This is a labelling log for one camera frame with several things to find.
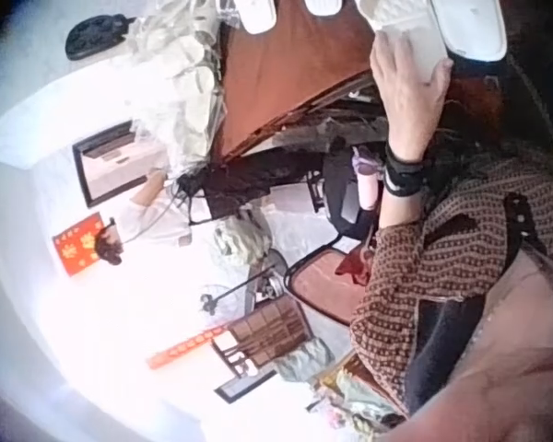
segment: crumpled fabric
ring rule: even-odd
[[[307,382],[326,370],[334,355],[320,338],[303,343],[288,355],[275,359],[276,372],[288,382]]]
[[[260,261],[270,249],[270,237],[251,214],[229,216],[218,221],[213,232],[216,260],[232,266]]]
[[[167,147],[170,178],[206,160],[225,114],[213,49],[218,27],[214,0],[172,0],[129,28],[132,130],[137,140]]]

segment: chair backrest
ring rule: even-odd
[[[341,238],[336,237],[293,264],[285,273],[285,286],[300,303],[349,326],[355,308],[365,295],[365,287],[353,284],[349,274],[335,274],[346,257],[333,247]]]

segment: white cloth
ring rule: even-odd
[[[184,202],[178,206],[180,195],[171,203],[171,192],[172,187],[164,189],[149,207],[129,201],[116,220],[121,241],[132,240],[138,235],[139,240],[150,243],[179,246],[179,239],[191,234],[188,204]],[[192,220],[204,221],[210,217],[203,194],[196,195],[191,206]]]

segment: red poster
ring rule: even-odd
[[[94,251],[94,238],[102,227],[102,218],[96,213],[53,237],[67,274],[73,276],[99,260]]]

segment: hand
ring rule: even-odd
[[[389,146],[407,162],[424,157],[441,118],[453,61],[441,60],[429,84],[422,83],[406,36],[391,44],[378,31],[371,51],[371,70],[389,120]]]
[[[148,181],[164,182],[168,178],[168,174],[164,169],[152,168],[147,173]]]

